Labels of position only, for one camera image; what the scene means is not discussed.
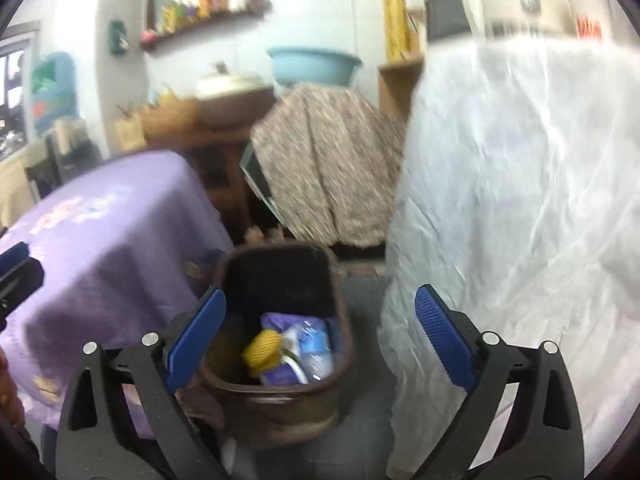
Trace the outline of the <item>person left hand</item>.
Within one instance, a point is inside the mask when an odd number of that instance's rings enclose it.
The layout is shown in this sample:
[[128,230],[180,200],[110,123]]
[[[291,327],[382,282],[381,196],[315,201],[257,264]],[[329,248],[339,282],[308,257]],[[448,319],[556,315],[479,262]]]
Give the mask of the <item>person left hand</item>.
[[12,426],[22,429],[25,426],[25,412],[3,351],[0,351],[0,404],[2,413]]

